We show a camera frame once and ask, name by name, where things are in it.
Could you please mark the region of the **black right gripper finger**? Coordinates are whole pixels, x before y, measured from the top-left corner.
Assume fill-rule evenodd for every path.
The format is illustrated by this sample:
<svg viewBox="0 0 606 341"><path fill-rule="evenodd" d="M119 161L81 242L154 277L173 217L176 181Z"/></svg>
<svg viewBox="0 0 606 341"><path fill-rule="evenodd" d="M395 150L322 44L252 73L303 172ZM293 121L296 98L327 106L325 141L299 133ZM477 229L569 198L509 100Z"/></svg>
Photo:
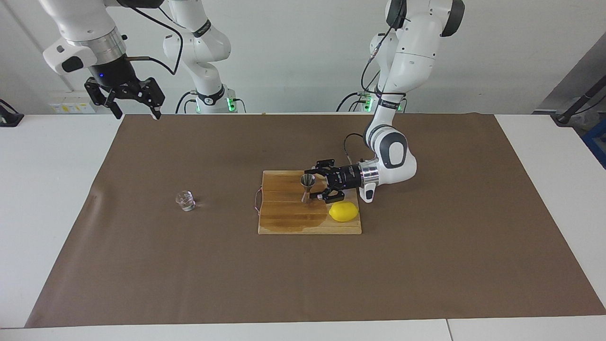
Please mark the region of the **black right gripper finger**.
<svg viewBox="0 0 606 341"><path fill-rule="evenodd" d="M135 91L135 100L149 108L151 116L158 120L161 117L161 107L164 105L165 95L156 80L152 77L135 82L138 89Z"/></svg>
<svg viewBox="0 0 606 341"><path fill-rule="evenodd" d="M102 87L95 78L88 78L84 83L84 87L93 104L108 108L116 119L121 119L123 117L123 111L115 102L115 92L113 89L110 88L109 94L104 95L101 91Z"/></svg>

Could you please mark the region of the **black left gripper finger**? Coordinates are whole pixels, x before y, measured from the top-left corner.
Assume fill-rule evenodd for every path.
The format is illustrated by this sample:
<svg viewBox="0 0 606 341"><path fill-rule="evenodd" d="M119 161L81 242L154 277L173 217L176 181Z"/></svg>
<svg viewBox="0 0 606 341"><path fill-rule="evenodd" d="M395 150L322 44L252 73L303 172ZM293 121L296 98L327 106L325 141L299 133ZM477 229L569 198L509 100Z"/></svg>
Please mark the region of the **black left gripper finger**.
<svg viewBox="0 0 606 341"><path fill-rule="evenodd" d="M305 174L321 176L325 180L338 180L338 168L335 168L334 159L320 160L311 169L305 170Z"/></svg>
<svg viewBox="0 0 606 341"><path fill-rule="evenodd" d="M320 192L316 192L316 198L324 201L327 205L343 201L345 199L343 188L326 187Z"/></svg>

